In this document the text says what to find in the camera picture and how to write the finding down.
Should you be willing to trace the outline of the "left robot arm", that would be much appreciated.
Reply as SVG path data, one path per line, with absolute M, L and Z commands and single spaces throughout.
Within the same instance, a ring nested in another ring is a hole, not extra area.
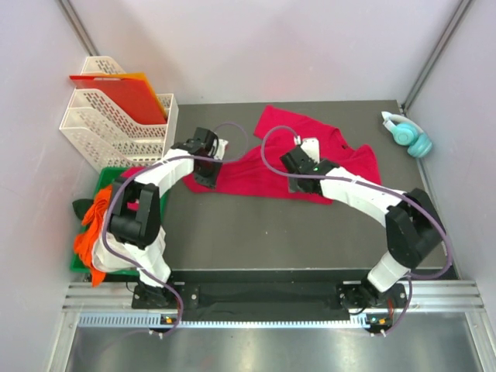
M 198 127 L 192 138 L 175 143 L 149 167 L 112 184 L 112 196 L 98 243 L 108 257 L 139 273 L 150 287 L 149 298 L 159 307 L 175 300 L 168 284 L 171 269 L 163 258 L 165 231 L 160 201 L 183 177 L 193 175 L 200 185 L 214 188 L 229 141 Z

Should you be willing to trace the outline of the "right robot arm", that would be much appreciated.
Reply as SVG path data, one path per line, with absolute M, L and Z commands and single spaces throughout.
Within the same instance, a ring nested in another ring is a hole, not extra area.
M 385 188 L 330 160 L 316 162 L 301 146 L 280 160 L 294 175 L 297 191 L 346 204 L 385 228 L 387 252 L 358 286 L 370 306 L 387 301 L 391 287 L 416 269 L 446 234 L 430 197 L 419 188 L 410 192 Z

